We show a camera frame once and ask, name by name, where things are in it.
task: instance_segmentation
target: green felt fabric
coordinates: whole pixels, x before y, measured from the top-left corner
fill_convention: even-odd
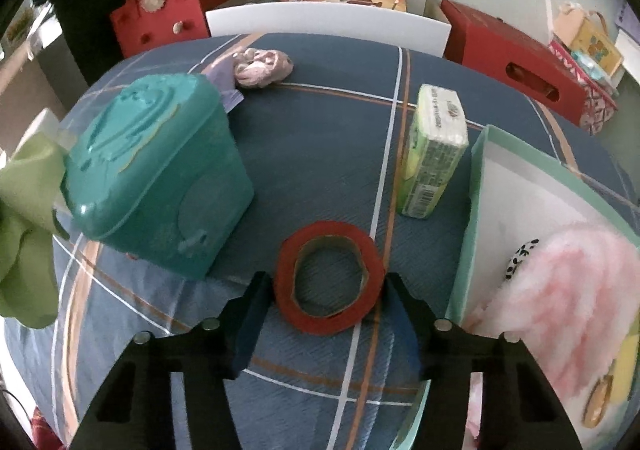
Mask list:
[[[68,235],[53,201],[65,175],[65,151],[35,134],[0,170],[0,316],[31,328],[58,316],[52,235]]]

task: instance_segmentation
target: metal bolt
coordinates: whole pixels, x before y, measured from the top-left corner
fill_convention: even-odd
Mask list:
[[[447,331],[451,331],[451,329],[453,329],[453,324],[449,320],[447,320],[446,318],[440,318],[439,320],[436,320],[433,323],[433,326],[438,331],[441,331],[443,333],[446,333]]]
[[[133,337],[133,341],[138,345],[144,345],[151,340],[151,333],[149,331],[140,331]]]
[[[520,340],[522,340],[522,338],[520,338],[520,335],[513,331],[506,331],[503,336],[504,339],[507,340],[510,344],[517,344]]]
[[[202,328],[205,331],[215,331],[219,327],[220,327],[220,320],[218,320],[215,317],[205,318],[202,321]]]

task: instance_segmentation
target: plaid tablecloth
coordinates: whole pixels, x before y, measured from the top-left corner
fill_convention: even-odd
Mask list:
[[[272,272],[280,243],[316,220],[354,223],[375,239],[411,292],[444,314],[468,221],[469,152],[427,221],[396,215],[394,174],[423,83],[458,92],[470,142],[493,123],[583,174],[636,227],[628,177],[584,131],[484,75],[441,58],[346,38],[268,34],[179,43],[128,59],[78,101],[64,124],[80,133],[117,91],[151,73],[198,72],[238,44],[277,48],[295,69],[285,84],[247,91],[229,115],[256,197],[215,261],[191,282],[85,239],[55,239],[60,314],[29,330],[6,324],[18,370],[67,442],[130,338],[181,333],[215,316],[257,270]],[[318,255],[298,281],[313,314],[349,303],[356,269]],[[251,365],[226,391],[243,448],[387,450],[418,387],[418,361],[392,333],[385,311],[352,329],[315,337],[273,306]],[[175,380],[178,448],[186,443]]]

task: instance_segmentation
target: red felt bag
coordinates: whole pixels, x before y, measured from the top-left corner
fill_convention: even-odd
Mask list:
[[[155,47],[210,36],[205,12],[227,0],[126,0],[111,13],[125,58]]]

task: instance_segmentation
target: red tape roll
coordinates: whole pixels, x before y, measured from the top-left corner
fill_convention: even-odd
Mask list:
[[[295,281],[300,262],[325,247],[353,251],[362,268],[362,290],[353,303],[329,316],[311,316],[296,300]],[[318,221],[296,231],[282,243],[273,282],[276,303],[284,318],[302,332],[332,335],[357,324],[371,311],[380,295],[385,268],[373,240],[353,224]]]

